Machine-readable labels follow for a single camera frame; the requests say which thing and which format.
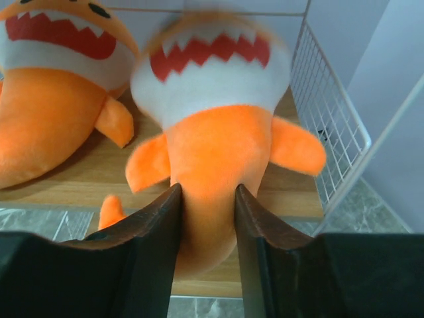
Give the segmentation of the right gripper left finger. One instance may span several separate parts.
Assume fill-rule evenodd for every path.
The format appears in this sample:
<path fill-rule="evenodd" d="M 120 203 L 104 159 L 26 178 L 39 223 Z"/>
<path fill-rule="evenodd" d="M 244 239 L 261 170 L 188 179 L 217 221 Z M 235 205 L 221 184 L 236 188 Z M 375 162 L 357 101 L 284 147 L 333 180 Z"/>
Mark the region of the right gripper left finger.
<path fill-rule="evenodd" d="M 2 317 L 165 317 L 182 189 L 83 240 L 1 233 Z"/>

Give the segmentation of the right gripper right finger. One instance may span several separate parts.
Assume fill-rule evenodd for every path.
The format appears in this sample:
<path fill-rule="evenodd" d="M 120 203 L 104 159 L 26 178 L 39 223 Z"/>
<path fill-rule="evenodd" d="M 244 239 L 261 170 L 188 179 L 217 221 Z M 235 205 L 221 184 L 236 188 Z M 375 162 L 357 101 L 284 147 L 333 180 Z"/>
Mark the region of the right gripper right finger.
<path fill-rule="evenodd" d="M 309 237 L 235 192 L 246 317 L 422 317 L 423 236 Z"/>

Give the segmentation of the orange shark plush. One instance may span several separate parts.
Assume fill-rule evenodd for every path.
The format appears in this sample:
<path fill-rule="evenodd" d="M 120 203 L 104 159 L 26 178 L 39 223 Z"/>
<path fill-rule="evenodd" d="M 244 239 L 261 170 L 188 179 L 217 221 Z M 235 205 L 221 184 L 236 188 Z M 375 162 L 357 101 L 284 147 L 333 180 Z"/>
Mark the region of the orange shark plush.
<path fill-rule="evenodd" d="M 131 32 L 98 1 L 15 1 L 1 10 L 1 187 L 38 178 L 99 131 L 134 136 L 120 96 L 138 58 Z"/>
<path fill-rule="evenodd" d="M 231 254 L 239 185 L 256 195 L 268 164 L 309 176 L 323 170 L 321 141 L 274 113 L 291 64 L 280 37 L 226 11 L 183 14 L 143 50 L 131 95 L 162 131 L 134 149 L 125 177 L 133 193 L 163 180 L 182 187 L 176 279 Z"/>

